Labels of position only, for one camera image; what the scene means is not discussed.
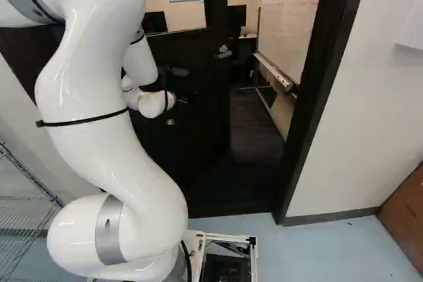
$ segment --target white wall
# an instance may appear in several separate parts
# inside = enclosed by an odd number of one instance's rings
[[[394,45],[411,0],[361,0],[288,216],[375,207],[423,159],[423,51]]]
[[[39,119],[36,106],[0,54],[0,142],[6,142],[14,156],[65,202],[98,193],[61,159],[47,133],[35,126]],[[4,166],[0,169],[0,184],[11,181],[7,171]],[[9,195],[25,190],[19,182],[6,184]]]

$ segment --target black door frame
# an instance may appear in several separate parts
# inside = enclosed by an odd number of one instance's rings
[[[335,80],[360,0],[319,0],[272,211],[282,225]]]

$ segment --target wire shelf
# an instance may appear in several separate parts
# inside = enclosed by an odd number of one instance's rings
[[[17,267],[37,239],[46,251],[45,239],[39,236],[63,203],[2,144],[0,184],[0,282],[53,281],[31,275],[23,279]]]

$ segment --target black cable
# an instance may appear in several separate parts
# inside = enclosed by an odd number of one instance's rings
[[[180,241],[180,244],[182,245],[182,249],[184,250],[184,255],[185,255],[186,274],[188,276],[187,282],[192,282],[192,268],[191,268],[190,254],[188,253],[188,249],[186,249],[185,242],[183,240]]]

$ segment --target floor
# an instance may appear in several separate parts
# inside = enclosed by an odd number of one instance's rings
[[[190,216],[270,211],[283,151],[282,138],[257,93],[233,89],[231,151],[190,186],[186,193]]]
[[[191,219],[190,229],[255,235],[261,282],[422,282],[375,217],[278,227],[269,213]]]

